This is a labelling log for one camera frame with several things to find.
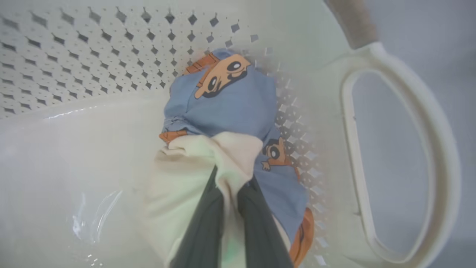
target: laundry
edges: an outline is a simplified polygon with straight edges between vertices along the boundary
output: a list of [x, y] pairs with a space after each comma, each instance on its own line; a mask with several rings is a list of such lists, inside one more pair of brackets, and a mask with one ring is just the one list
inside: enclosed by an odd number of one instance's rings
[[[256, 137], [222, 132], [212, 138], [183, 136], [157, 153], [144, 196], [142, 232], [166, 268], [177, 253], [214, 167], [215, 183], [224, 197], [221, 252], [226, 258], [221, 258], [220, 267], [246, 267], [237, 193], [253, 177], [254, 159], [261, 147]], [[275, 223], [289, 250], [287, 234], [278, 221]]]
[[171, 85], [160, 138], [170, 143], [185, 135], [233, 132], [261, 140], [254, 175], [273, 216], [293, 243], [308, 196], [275, 126], [276, 113], [274, 80], [243, 56], [218, 49], [189, 66]]

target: basket handle grip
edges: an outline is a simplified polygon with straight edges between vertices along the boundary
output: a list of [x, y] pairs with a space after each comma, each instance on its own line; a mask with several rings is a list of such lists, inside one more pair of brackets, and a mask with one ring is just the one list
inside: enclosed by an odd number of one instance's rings
[[[367, 241], [388, 262], [387, 267], [424, 268], [436, 258], [448, 240], [459, 207], [461, 175], [456, 143], [449, 123], [425, 83], [399, 59], [387, 54], [377, 42], [355, 52], [348, 61], [343, 84], [347, 138], [352, 157], [357, 196]], [[352, 88], [364, 72], [376, 72], [399, 97], [417, 129], [426, 155], [429, 187], [423, 227], [406, 255], [386, 248], [377, 238], [365, 183]]]

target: gray background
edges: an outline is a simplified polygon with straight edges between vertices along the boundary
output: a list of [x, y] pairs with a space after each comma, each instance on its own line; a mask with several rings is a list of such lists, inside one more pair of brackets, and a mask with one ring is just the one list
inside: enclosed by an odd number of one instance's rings
[[[462, 199], [451, 239], [431, 268], [476, 263], [476, 1], [366, 0], [387, 51], [408, 64], [444, 109], [462, 167]], [[354, 90], [356, 120], [379, 238], [406, 252], [426, 206], [426, 164], [410, 119], [374, 76]]]

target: cream fabric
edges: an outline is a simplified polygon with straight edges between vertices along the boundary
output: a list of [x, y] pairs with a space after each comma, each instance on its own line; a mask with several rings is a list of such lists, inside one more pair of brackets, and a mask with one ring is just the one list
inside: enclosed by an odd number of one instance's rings
[[[187, 135], [162, 148], [154, 160], [144, 203], [144, 236], [164, 260], [175, 256], [213, 167], [224, 197], [224, 268], [246, 267], [244, 228], [238, 213], [237, 193], [253, 176], [262, 142], [253, 136], [223, 132], [212, 138]], [[278, 229], [289, 248], [289, 238]]]

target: white plastic laundry basket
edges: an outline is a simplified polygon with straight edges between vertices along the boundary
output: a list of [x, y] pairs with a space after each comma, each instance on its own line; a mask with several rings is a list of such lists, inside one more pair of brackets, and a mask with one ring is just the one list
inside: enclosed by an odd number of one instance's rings
[[[163, 145], [170, 84], [220, 47], [276, 79], [277, 124], [315, 219], [302, 266], [428, 266], [458, 209], [451, 129], [418, 76], [359, 43], [333, 2], [4, 0], [0, 266], [161, 267], [137, 231], [140, 182]], [[407, 255], [373, 226], [351, 96], [364, 72], [400, 98], [427, 156], [426, 218]]]

